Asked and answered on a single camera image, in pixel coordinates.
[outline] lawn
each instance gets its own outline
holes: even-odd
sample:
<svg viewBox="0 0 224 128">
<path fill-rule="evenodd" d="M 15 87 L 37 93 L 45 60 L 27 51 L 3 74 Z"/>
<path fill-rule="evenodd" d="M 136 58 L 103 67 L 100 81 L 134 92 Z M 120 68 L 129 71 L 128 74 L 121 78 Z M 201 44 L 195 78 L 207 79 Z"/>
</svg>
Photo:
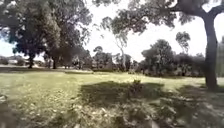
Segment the lawn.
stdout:
<svg viewBox="0 0 224 128">
<path fill-rule="evenodd" d="M 135 79 L 143 89 L 127 97 Z M 0 73 L 0 94 L 8 97 L 0 104 L 0 126 L 223 128 L 224 94 L 203 84 L 203 78 L 10 70 Z"/>
</svg>

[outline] sky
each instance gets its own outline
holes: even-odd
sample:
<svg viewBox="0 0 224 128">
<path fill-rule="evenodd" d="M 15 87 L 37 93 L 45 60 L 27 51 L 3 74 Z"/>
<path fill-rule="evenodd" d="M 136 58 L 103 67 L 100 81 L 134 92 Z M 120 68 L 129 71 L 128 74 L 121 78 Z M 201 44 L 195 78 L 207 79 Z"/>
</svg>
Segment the sky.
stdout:
<svg viewBox="0 0 224 128">
<path fill-rule="evenodd" d="M 104 52 L 116 54 L 120 53 L 119 48 L 115 44 L 115 38 L 112 33 L 107 31 L 97 31 L 92 27 L 93 24 L 100 24 L 104 17 L 115 17 L 116 11 L 121 8 L 126 8 L 127 3 L 123 2 L 118 5 L 110 5 L 110 6 L 100 6 L 95 7 L 88 5 L 90 7 L 90 12 L 93 14 L 93 21 L 90 25 L 91 28 L 91 36 L 89 43 L 84 46 L 86 49 L 90 50 L 91 55 L 94 55 L 93 49 L 96 46 L 102 46 Z M 206 11 L 210 10 L 215 4 L 209 4 L 204 6 Z M 224 36 L 224 14 L 220 14 L 215 19 L 215 29 L 218 41 L 221 41 L 222 36 Z M 141 52 L 143 50 L 149 49 L 151 44 L 154 44 L 158 39 L 167 40 L 173 51 L 179 53 L 182 51 L 181 47 L 175 40 L 177 32 L 186 31 L 190 34 L 191 40 L 189 41 L 189 54 L 196 55 L 197 53 L 205 53 L 206 48 L 206 34 L 204 30 L 204 23 L 200 18 L 196 18 L 194 21 L 187 23 L 185 25 L 180 25 L 178 21 L 175 21 L 175 28 L 168 28 L 164 25 L 162 26 L 154 26 L 153 24 L 149 24 L 147 26 L 147 30 L 139 34 L 128 35 L 128 43 L 125 48 L 125 53 L 132 56 L 134 60 L 141 61 L 143 60 L 143 56 Z M 11 56 L 13 45 L 0 40 L 0 55 Z M 36 58 L 37 60 L 43 60 L 42 55 Z"/>
</svg>

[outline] park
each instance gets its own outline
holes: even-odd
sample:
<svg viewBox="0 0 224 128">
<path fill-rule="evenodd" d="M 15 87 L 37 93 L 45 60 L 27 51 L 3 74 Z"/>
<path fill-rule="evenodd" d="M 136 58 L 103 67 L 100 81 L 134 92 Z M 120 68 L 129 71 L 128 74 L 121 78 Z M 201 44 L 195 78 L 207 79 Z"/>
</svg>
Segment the park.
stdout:
<svg viewBox="0 0 224 128">
<path fill-rule="evenodd" d="M 3 0 L 0 128 L 223 128 L 223 12 L 223 0 Z M 198 19 L 204 33 L 180 28 Z M 152 26 L 174 34 L 138 41 Z"/>
</svg>

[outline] overhanging branch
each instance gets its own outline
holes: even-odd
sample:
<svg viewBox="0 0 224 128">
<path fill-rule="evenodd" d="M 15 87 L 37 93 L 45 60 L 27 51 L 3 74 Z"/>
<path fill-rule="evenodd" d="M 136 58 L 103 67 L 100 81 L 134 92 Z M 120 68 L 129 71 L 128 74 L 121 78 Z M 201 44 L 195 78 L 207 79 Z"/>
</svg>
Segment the overhanging branch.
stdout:
<svg viewBox="0 0 224 128">
<path fill-rule="evenodd" d="M 212 15 L 213 17 L 216 17 L 218 14 L 224 12 L 224 5 L 219 5 L 216 7 L 213 7 L 208 13 Z"/>
<path fill-rule="evenodd" d="M 205 10 L 202 8 L 192 9 L 186 7 L 179 7 L 179 4 L 176 4 L 174 7 L 167 8 L 167 10 L 171 12 L 183 12 L 187 15 L 198 16 L 201 18 L 205 17 L 205 15 L 207 14 Z"/>
</svg>

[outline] shrub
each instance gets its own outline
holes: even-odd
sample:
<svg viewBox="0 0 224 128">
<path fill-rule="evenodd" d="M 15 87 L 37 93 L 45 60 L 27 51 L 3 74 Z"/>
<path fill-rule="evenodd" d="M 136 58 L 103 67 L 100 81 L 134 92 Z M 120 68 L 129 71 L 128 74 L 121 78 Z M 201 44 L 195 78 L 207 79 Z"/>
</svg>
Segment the shrub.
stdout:
<svg viewBox="0 0 224 128">
<path fill-rule="evenodd" d="M 23 60 L 23 59 L 19 59 L 18 61 L 17 61 L 17 66 L 23 66 L 24 65 L 24 63 L 25 63 L 25 61 Z"/>
<path fill-rule="evenodd" d="M 0 64 L 8 65 L 8 64 L 9 64 L 9 61 L 8 61 L 7 58 L 1 58 L 1 59 L 0 59 Z"/>
</svg>

